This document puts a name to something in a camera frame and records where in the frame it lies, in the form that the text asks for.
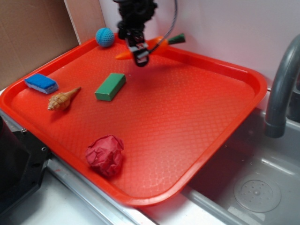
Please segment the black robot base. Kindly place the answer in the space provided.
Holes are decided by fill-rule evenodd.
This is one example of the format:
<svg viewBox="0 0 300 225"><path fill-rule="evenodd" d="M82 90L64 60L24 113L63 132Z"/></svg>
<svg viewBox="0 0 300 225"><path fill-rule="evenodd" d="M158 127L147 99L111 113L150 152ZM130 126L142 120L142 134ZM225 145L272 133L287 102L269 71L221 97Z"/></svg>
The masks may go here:
<svg viewBox="0 0 300 225"><path fill-rule="evenodd" d="M0 214L36 192L51 152L29 131L11 131L0 119Z"/></svg>

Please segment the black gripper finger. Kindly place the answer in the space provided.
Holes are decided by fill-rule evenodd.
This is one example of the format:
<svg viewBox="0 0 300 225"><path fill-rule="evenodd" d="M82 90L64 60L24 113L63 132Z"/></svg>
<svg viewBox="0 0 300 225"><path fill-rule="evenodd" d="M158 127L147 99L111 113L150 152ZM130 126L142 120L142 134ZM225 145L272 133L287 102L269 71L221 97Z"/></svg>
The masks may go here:
<svg viewBox="0 0 300 225"><path fill-rule="evenodd" d="M125 41L130 52L141 51L148 48L144 34L141 31L128 31Z"/></svg>
<svg viewBox="0 0 300 225"><path fill-rule="evenodd" d="M134 51L133 57L138 67L144 67L149 63L149 51L147 49Z"/></svg>

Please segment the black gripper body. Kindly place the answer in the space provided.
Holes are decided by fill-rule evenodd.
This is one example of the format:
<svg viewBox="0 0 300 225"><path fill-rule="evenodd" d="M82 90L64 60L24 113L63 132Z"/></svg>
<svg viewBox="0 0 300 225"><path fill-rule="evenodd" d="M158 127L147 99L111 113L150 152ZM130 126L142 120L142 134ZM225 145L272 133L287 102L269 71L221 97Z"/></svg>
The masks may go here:
<svg viewBox="0 0 300 225"><path fill-rule="evenodd" d="M121 21L117 28L119 39L143 40L145 23L152 19L157 3L153 0L114 0L118 4Z"/></svg>

